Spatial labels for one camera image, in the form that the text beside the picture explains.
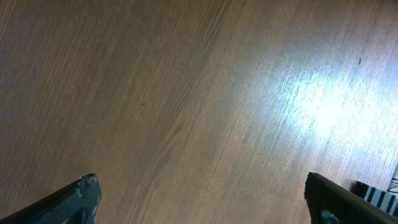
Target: wood grain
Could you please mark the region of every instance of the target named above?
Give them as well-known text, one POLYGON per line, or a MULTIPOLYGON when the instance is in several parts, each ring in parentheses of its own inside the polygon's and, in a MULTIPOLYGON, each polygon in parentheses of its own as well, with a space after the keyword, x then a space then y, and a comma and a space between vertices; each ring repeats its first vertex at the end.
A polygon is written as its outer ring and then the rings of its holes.
POLYGON ((309 171, 387 187, 397 74, 397 1, 0 1, 0 217, 309 223, 309 171))

